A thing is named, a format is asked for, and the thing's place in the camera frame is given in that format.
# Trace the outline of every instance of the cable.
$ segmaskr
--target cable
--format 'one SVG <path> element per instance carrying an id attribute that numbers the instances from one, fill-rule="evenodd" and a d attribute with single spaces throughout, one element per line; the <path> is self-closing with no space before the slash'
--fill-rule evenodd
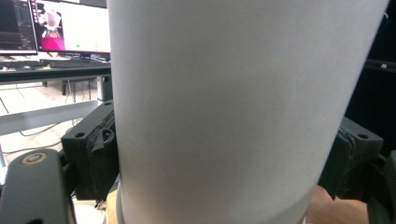
<path id="1" fill-rule="evenodd" d="M 0 97 L 0 101 L 1 101 L 1 104 L 3 105 L 4 109 L 6 110 L 6 112 L 9 114 L 8 109 L 7 109 L 6 105 L 4 104 L 3 99 L 1 97 Z"/>
<path id="2" fill-rule="evenodd" d="M 55 127 L 55 126 L 58 125 L 58 124 L 60 124 L 60 123 L 53 124 L 53 125 L 49 126 L 48 128 L 41 130 L 41 131 L 38 132 L 38 133 L 23 133 L 23 132 L 20 132 L 20 134 L 21 134 L 22 136 L 24 136 L 24 137 L 30 137 L 30 136 L 33 136 L 33 135 L 36 135 L 36 134 L 39 134 L 39 133 L 46 132 L 46 131 L 48 131 L 49 129 Z"/>
<path id="3" fill-rule="evenodd" d="M 24 95 L 20 92 L 20 89 L 18 89 L 18 84 L 15 84 L 15 87 L 17 88 L 17 91 L 20 93 L 20 95 L 23 97 L 23 100 L 26 103 L 26 99 L 24 98 Z"/>
<path id="4" fill-rule="evenodd" d="M 388 24 L 389 24 L 389 15 L 388 15 L 387 12 L 384 12 L 384 17 L 385 17 L 385 19 L 386 19 L 385 25 L 384 25 L 384 27 L 382 27 L 382 28 L 378 31 L 379 33 L 380 33 L 380 32 L 383 32 L 385 29 L 387 29 Z"/>
<path id="5" fill-rule="evenodd" d="M 83 82 L 81 82 L 81 92 L 82 92 L 82 102 L 84 102 L 84 97 L 85 97 L 85 95 L 84 95 L 84 83 Z"/>
<path id="6" fill-rule="evenodd" d="M 68 133 L 70 130 L 72 130 L 72 128 L 67 129 L 65 133 Z M 49 146 L 44 146 L 44 147 L 28 147 L 28 148 L 18 149 L 18 150 L 11 151 L 11 152 L 3 152 L 3 154 L 10 155 L 10 154 L 14 154 L 14 153 L 17 153 L 17 152 L 22 152 L 22 151 L 42 149 L 42 148 L 45 148 L 45 147 L 55 147 L 56 145 L 59 145 L 59 144 L 61 144 L 61 143 L 62 143 L 62 141 L 59 141 L 59 142 L 54 143 L 54 144 L 49 145 Z"/>
<path id="7" fill-rule="evenodd" d="M 91 100 L 91 81 L 88 79 L 88 92 L 90 93 L 90 100 Z"/>
<path id="8" fill-rule="evenodd" d="M 0 101 L 1 101 L 1 104 L 3 105 L 4 109 L 5 109 L 5 110 L 7 111 L 7 113 L 9 114 L 8 109 L 7 109 L 6 105 L 4 104 L 3 99 L 2 99 L 1 97 L 0 97 Z M 39 133 L 43 133 L 43 132 L 45 132 L 45 131 L 48 131 L 49 129 L 55 127 L 55 126 L 58 125 L 58 124 L 60 124 L 60 123 L 53 124 L 52 126 L 49 126 L 48 128 L 46 128 L 46 129 L 44 129 L 44 130 L 41 130 L 41 131 L 38 132 L 38 133 L 23 133 L 23 132 L 19 132 L 19 133 L 20 133 L 22 136 L 24 136 L 24 137 L 30 137 L 30 136 L 33 136 L 33 135 L 36 135 L 36 134 L 39 134 Z"/>

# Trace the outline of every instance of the monitor screen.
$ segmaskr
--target monitor screen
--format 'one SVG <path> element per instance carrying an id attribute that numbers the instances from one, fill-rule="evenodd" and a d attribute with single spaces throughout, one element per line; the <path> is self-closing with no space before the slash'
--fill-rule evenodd
<path id="1" fill-rule="evenodd" d="M 28 0 L 0 0 L 0 55 L 36 55 Z"/>
<path id="2" fill-rule="evenodd" d="M 30 0 L 38 51 L 109 53 L 107 9 Z"/>

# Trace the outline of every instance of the pink image on screen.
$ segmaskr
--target pink image on screen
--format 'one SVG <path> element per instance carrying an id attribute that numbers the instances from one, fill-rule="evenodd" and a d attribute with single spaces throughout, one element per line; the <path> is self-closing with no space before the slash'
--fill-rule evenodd
<path id="1" fill-rule="evenodd" d="M 41 38 L 41 46 L 44 50 L 64 50 L 64 39 L 63 38 Z"/>

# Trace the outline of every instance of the keyboard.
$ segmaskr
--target keyboard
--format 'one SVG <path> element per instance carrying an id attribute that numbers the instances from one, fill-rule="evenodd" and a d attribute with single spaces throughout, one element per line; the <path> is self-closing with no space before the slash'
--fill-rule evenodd
<path id="1" fill-rule="evenodd" d="M 49 61 L 50 68 L 79 68 L 79 67 L 110 67 L 110 63 L 101 63 L 95 60 L 60 60 Z"/>
<path id="2" fill-rule="evenodd" d="M 46 67 L 48 63 L 39 61 L 0 61 L 0 69 L 6 68 L 33 68 Z"/>

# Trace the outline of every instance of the white cylinder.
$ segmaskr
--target white cylinder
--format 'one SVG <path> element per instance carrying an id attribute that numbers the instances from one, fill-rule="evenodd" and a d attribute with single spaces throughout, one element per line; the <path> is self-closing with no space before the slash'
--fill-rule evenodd
<path id="1" fill-rule="evenodd" d="M 111 0 L 128 224 L 298 223 L 387 0 Z"/>

